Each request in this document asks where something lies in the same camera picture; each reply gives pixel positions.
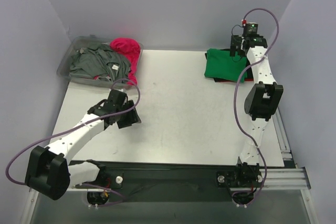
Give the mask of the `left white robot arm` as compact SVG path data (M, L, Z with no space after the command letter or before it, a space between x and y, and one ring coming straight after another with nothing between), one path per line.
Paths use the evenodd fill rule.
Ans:
M119 129L141 123L135 106L122 91L112 89L106 99L88 109L71 130L45 147L36 146L30 153L25 185L58 200L72 186L89 183L94 188L108 184L105 165L86 160L71 165L75 155L95 136L116 124Z

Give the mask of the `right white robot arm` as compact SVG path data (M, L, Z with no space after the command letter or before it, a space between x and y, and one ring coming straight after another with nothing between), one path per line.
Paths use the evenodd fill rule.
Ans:
M230 56L247 58L247 71L252 72L253 86L244 102L245 125L238 123L245 141L238 163L250 166L262 165L268 151L274 146L272 116L275 114L283 94L283 86L278 84L272 73L265 38L260 35L232 35Z

